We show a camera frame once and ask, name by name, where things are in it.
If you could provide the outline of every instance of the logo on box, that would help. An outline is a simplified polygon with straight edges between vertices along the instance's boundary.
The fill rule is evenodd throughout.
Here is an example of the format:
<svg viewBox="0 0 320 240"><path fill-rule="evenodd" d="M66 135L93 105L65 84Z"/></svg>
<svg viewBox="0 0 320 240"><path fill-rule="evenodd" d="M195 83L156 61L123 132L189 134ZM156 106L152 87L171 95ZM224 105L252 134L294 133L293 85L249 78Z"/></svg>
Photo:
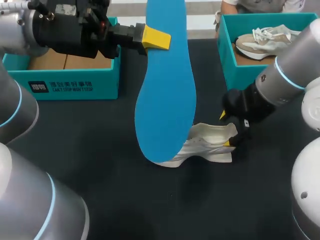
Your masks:
<svg viewBox="0 0 320 240"><path fill-rule="evenodd" d="M33 93L48 93L49 90L44 81L29 81L29 86Z"/></svg>

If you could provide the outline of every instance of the cardboard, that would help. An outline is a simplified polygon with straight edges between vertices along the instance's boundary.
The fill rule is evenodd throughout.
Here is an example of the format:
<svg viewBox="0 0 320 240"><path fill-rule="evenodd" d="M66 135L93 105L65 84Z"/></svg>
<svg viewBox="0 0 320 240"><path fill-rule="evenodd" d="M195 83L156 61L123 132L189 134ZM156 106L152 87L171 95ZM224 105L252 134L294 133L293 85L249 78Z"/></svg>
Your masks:
<svg viewBox="0 0 320 240"><path fill-rule="evenodd" d="M65 67L66 59L66 54L57 53L50 48L45 55L32 57L28 70L61 70Z"/></svg>
<svg viewBox="0 0 320 240"><path fill-rule="evenodd" d="M68 55L64 69L110 69L111 59L105 58L98 51L96 57L86 58L81 56Z"/></svg>
<svg viewBox="0 0 320 240"><path fill-rule="evenodd" d="M111 59L98 52L96 58L60 54L52 49L42 56L30 59L28 70L110 69Z"/></svg>
<svg viewBox="0 0 320 240"><path fill-rule="evenodd" d="M276 56L267 56L262 60L253 60L246 58L244 55L240 55L236 49L236 45L232 43L233 53L235 56L236 64L239 66L243 65L270 65L275 62Z"/></svg>

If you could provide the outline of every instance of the teal box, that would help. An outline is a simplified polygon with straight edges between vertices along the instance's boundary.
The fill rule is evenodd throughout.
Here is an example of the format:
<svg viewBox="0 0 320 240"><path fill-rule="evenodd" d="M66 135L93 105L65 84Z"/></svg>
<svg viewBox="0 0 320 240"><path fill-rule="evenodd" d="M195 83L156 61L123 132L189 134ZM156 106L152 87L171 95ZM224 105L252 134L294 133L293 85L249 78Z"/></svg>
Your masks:
<svg viewBox="0 0 320 240"><path fill-rule="evenodd" d="M318 16L315 13L252 13L223 15L217 40L222 70L228 89L245 89L268 65L237 65L232 43L236 38L252 33L253 29L284 24L302 31Z"/></svg>
<svg viewBox="0 0 320 240"><path fill-rule="evenodd" d="M109 18L115 25L118 20ZM111 68L27 70L29 56L6 54L2 60L9 75L37 100L106 100L118 98L120 55Z"/></svg>

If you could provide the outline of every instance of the white shirt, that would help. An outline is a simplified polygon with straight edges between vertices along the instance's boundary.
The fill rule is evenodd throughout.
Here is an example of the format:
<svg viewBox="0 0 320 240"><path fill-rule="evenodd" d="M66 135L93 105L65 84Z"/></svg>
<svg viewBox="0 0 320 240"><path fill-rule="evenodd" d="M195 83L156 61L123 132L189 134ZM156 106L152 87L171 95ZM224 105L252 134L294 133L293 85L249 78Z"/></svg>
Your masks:
<svg viewBox="0 0 320 240"><path fill-rule="evenodd" d="M231 5L237 5L237 4L242 4L245 6L246 2L248 2L248 0L223 0L223 2L226 2L227 4L231 4ZM305 2L306 0L286 0L283 7L282 7L282 12L283 13L297 13L297 12L301 12L301 10L304 8L305 6Z"/></svg>

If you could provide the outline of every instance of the white sneaker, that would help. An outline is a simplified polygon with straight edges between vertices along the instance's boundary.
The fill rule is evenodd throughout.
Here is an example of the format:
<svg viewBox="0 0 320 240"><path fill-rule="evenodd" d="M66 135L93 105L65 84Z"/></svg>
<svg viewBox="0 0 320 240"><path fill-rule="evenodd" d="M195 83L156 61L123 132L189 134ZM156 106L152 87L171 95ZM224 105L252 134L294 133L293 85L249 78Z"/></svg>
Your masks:
<svg viewBox="0 0 320 240"><path fill-rule="evenodd" d="M231 163L231 152L235 147L224 146L224 144L237 134L238 131L233 123L227 126L198 123L192 126L182 149L172 160L155 164L177 168L191 156L200 156L210 162Z"/></svg>
<svg viewBox="0 0 320 240"><path fill-rule="evenodd" d="M267 56L277 56L300 33L300 31L290 30L285 25L257 28L252 30L252 34L238 37L235 46L247 57L261 60Z"/></svg>

